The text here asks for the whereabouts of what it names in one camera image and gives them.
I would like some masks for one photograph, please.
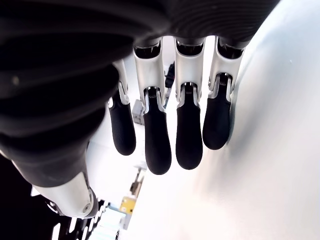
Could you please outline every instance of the yellow object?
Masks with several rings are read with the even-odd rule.
[[[126,214],[132,214],[136,205],[136,199],[124,196],[121,202],[120,211]]]

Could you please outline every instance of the white surface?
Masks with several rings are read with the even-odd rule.
[[[172,166],[163,176],[146,174],[131,239],[320,238],[319,13],[317,0],[283,0],[271,13],[243,57],[230,141],[218,151],[205,148],[192,171],[175,160],[177,103],[170,99]],[[209,39],[206,48],[202,121]]]
[[[90,142],[86,156],[89,184],[96,197],[120,207],[137,175],[132,159],[95,142]]]

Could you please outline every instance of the metal screw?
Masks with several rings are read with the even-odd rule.
[[[90,206],[91,206],[91,204],[90,203],[88,203],[85,207],[84,207],[84,209],[82,210],[82,212],[86,212],[86,211],[88,211],[88,209],[90,208]]]

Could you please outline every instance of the black cylinder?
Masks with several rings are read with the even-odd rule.
[[[184,88],[184,104],[176,110],[175,155],[182,168],[191,170],[200,164],[203,154],[200,107],[194,103],[193,86],[186,85]]]
[[[165,174],[171,166],[172,158],[167,129],[167,115],[159,110],[156,94],[151,91],[149,95],[149,111],[143,115],[143,119],[146,164],[153,174]]]

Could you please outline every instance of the robotic hand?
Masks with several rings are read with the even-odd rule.
[[[3,0],[0,2],[0,149],[61,215],[94,217],[86,148],[109,100],[116,149],[136,137],[121,59],[136,60],[149,169],[171,165],[161,37],[175,37],[176,157],[196,168],[204,144],[229,137],[230,94],[246,45],[279,0]],[[215,35],[203,133],[205,38]]]

